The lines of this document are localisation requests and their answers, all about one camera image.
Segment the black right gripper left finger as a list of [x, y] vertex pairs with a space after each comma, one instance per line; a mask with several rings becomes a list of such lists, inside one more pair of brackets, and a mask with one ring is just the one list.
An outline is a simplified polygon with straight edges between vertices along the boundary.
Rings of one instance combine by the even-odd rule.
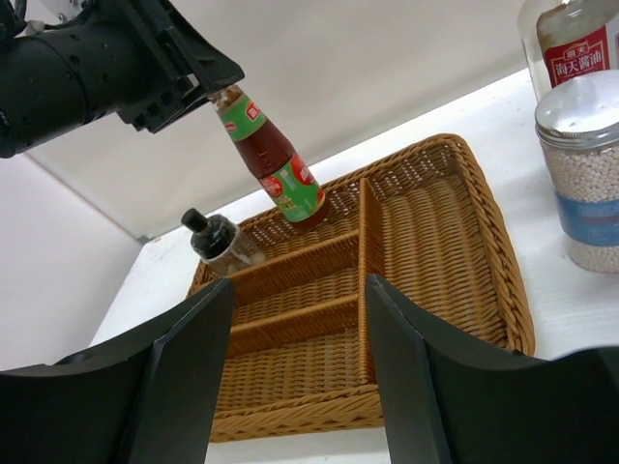
[[204, 462], [234, 300], [219, 279], [60, 362], [2, 372], [2, 462]]

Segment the small black-capped glass jar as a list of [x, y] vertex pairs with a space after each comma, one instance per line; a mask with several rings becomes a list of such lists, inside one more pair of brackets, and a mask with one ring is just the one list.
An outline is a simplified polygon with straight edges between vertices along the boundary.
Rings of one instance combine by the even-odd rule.
[[238, 224], [225, 216], [205, 217], [191, 208], [183, 214], [181, 222], [192, 232], [193, 251], [218, 276], [228, 276], [266, 261], [266, 254]]

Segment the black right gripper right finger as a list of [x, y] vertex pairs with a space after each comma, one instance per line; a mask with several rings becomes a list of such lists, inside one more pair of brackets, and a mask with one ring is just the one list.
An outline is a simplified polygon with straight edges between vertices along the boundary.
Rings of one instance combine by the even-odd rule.
[[614, 463], [618, 351], [544, 361], [494, 346], [365, 286], [369, 344], [394, 463]]

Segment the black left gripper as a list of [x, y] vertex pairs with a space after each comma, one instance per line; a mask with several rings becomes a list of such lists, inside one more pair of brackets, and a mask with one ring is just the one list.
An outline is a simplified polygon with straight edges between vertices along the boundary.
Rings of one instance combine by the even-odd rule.
[[116, 114], [157, 133], [245, 78], [170, 1], [84, 1], [61, 24], [1, 4], [1, 156]]

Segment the red sauce bottle green label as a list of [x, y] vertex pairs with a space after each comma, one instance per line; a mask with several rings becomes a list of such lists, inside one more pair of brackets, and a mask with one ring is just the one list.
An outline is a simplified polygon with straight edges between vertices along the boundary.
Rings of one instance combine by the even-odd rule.
[[327, 195], [288, 138], [239, 86], [209, 97], [251, 175], [283, 217], [309, 230], [328, 213]]

